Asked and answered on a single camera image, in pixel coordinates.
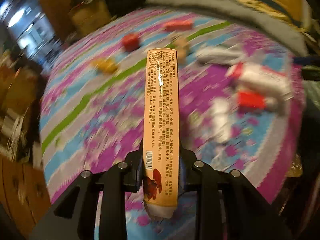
yellow toy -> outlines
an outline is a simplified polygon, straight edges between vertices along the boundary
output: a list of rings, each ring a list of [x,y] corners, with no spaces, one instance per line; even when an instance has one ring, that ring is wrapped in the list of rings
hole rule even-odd
[[[103,73],[112,74],[118,69],[118,65],[112,58],[98,58],[91,62],[92,66],[96,67]]]

ceiling light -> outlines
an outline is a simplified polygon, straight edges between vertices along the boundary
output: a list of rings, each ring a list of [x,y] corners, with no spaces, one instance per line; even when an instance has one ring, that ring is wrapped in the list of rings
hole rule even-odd
[[[33,26],[33,23],[26,29],[26,32],[30,30],[32,26]]]
[[[5,12],[5,10],[7,9],[7,7],[9,6],[9,2],[5,1],[1,7],[0,7],[0,16],[2,16]]]
[[[26,15],[28,15],[30,12],[31,12],[31,8],[29,7],[29,8],[26,10]]]
[[[19,11],[17,11],[13,16],[12,18],[10,19],[9,21],[9,24],[8,24],[8,28],[12,27],[13,25],[15,25],[20,19],[21,17],[23,16],[24,14],[24,9],[21,9]]]

bed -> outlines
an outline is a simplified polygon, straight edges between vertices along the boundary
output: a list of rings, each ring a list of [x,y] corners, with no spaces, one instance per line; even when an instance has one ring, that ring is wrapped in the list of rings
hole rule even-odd
[[[196,6],[193,1],[148,0],[149,7],[86,36],[57,59],[42,99],[40,120],[44,175],[52,203],[81,171],[105,171],[138,148],[143,134],[146,50],[170,46],[168,33],[162,29],[169,19],[194,22],[194,28],[185,33],[191,54],[178,66],[183,146],[217,170],[241,170],[268,202],[274,200],[295,153],[305,105],[300,66],[292,63],[295,54],[306,54],[303,39],[285,23],[230,0],[220,6],[217,0],[201,0]],[[120,41],[132,31],[139,33],[141,47],[127,53]],[[230,97],[229,80],[224,77],[227,69],[200,65],[194,52],[203,44],[230,42],[241,44],[255,62],[283,72],[291,81],[294,98],[286,103],[285,115],[234,112],[232,139],[220,147],[211,136],[210,102]],[[113,57],[119,70],[113,75],[99,73],[90,62],[100,57]],[[142,188],[125,194],[129,240],[193,238],[194,194],[182,195],[173,218],[163,221],[150,220],[142,199]]]

black metal bracket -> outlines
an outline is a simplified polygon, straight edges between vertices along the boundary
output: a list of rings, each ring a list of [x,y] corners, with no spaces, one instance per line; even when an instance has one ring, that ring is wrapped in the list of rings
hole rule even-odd
[[[126,240],[124,192],[137,192],[141,187],[142,145],[105,172],[83,171],[29,239],[92,240],[99,192],[103,191],[99,239]],[[196,240],[222,240],[225,233],[234,240],[292,240],[281,219],[240,171],[216,171],[182,145],[179,154],[183,190],[197,192]]]

cardboard box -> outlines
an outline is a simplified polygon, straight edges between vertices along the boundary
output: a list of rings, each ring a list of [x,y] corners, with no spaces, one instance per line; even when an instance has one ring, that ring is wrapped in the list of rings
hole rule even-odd
[[[35,224],[51,206],[43,172],[0,155],[0,202],[28,239]]]
[[[24,115],[36,100],[36,84],[37,79],[29,78],[26,72],[21,70],[7,90],[1,109],[6,112],[11,108],[17,114]]]
[[[0,66],[0,104],[3,102],[9,87],[14,80],[14,72],[5,65]]]
[[[111,21],[111,15],[104,0],[93,0],[81,4],[69,12],[72,23],[84,37]]]

